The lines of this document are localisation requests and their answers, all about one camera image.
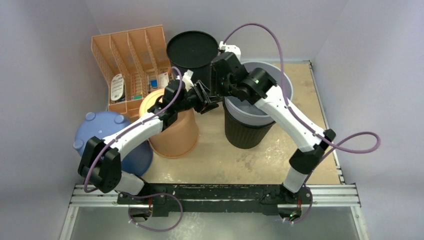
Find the grey plastic bucket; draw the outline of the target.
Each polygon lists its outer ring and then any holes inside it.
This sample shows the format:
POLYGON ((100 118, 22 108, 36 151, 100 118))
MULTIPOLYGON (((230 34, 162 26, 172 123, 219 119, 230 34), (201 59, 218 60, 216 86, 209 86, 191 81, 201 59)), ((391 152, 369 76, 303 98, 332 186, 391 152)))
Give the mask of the grey plastic bucket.
MULTIPOLYGON (((284 76, 282 77, 281 69, 279 67, 263 61, 246 61, 242 64, 248 72, 251 72, 256 68, 264 69, 277 81, 279 86, 282 84, 284 85, 286 95, 290 100, 293 99, 294 90, 292 82, 286 73, 284 73, 284 76)), ((274 122, 269 115, 254 105, 251 105, 246 100, 241 101, 236 97, 227 96, 224 98, 223 103, 230 115, 242 124, 249 126, 264 126, 274 122)))

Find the dark navy cylindrical bin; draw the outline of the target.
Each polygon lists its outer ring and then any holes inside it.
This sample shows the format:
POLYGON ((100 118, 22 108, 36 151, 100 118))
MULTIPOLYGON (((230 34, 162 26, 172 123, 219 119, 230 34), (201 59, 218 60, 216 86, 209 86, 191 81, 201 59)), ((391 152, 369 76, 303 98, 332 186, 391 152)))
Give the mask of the dark navy cylindrical bin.
POLYGON ((211 61, 218 56, 219 44, 210 34, 190 30, 172 37, 166 46, 166 54, 173 67, 182 73, 193 71, 192 81, 198 80, 209 88, 211 85, 211 61))

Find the orange plastic bucket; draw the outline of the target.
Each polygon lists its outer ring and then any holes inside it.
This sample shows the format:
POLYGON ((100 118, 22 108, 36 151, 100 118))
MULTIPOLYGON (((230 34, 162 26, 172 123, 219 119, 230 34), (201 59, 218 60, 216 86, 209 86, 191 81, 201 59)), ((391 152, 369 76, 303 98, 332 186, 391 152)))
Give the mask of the orange plastic bucket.
POLYGON ((179 112, 177 120, 167 129, 148 139, 153 151, 165 158, 180 158, 191 152, 200 138, 195 111, 179 112))

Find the black ribbed bin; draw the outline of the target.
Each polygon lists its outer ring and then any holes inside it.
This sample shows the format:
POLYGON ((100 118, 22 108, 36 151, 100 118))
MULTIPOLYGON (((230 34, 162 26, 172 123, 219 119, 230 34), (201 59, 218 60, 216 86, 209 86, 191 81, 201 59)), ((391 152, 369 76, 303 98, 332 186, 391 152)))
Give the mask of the black ribbed bin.
POLYGON ((244 124, 230 114, 225 103, 222 106, 224 109, 224 133, 227 140, 236 148, 256 147, 275 124, 275 122, 259 126, 244 124))

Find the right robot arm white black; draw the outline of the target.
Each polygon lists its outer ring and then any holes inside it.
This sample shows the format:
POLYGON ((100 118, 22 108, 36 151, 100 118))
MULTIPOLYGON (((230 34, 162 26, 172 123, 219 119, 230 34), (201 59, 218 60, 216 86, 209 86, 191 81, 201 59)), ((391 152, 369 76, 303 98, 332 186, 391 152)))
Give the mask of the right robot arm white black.
POLYGON ((247 71, 233 52, 211 61, 211 91, 220 97, 235 97, 263 111, 292 138, 297 150, 289 159, 290 169, 280 187, 288 204, 300 198, 300 189, 320 164, 336 133, 319 127, 286 97, 283 84, 263 68, 247 71))

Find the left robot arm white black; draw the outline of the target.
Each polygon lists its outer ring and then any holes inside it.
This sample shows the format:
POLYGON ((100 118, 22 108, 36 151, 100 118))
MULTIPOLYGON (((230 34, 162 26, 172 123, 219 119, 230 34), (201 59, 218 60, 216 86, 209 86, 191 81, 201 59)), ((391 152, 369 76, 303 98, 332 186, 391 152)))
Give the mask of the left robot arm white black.
POLYGON ((84 148, 78 174, 84 191, 124 192, 138 205, 146 203, 149 191, 139 176, 121 168, 122 160, 148 138, 160 134, 177 121, 178 113, 194 109, 204 114, 217 108, 222 96, 197 81, 190 89, 182 80, 172 80, 145 114, 124 129, 105 138, 91 137, 84 148))

